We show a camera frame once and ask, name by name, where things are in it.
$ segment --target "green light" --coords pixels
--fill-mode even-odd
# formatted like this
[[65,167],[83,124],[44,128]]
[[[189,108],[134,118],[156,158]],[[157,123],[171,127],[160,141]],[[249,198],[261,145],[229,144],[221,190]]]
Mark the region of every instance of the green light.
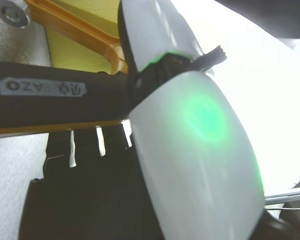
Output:
[[223,141],[227,136],[227,117],[224,108],[213,97],[190,97],[183,108],[185,123],[206,143]]

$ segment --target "gray surface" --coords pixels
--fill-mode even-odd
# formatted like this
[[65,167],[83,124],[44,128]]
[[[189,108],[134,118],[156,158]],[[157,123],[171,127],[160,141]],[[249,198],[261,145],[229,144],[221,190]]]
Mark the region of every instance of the gray surface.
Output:
[[[0,20],[0,61],[51,66],[45,29]],[[48,134],[0,138],[0,240],[16,240],[29,181],[42,178]]]

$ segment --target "thin wire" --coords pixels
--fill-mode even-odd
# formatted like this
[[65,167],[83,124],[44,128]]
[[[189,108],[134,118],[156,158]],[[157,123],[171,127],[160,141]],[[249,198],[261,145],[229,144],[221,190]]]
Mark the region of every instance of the thin wire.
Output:
[[267,211],[272,211],[272,210],[300,211],[300,207],[297,207],[297,208],[288,208],[288,207],[266,208],[265,210],[267,210]]

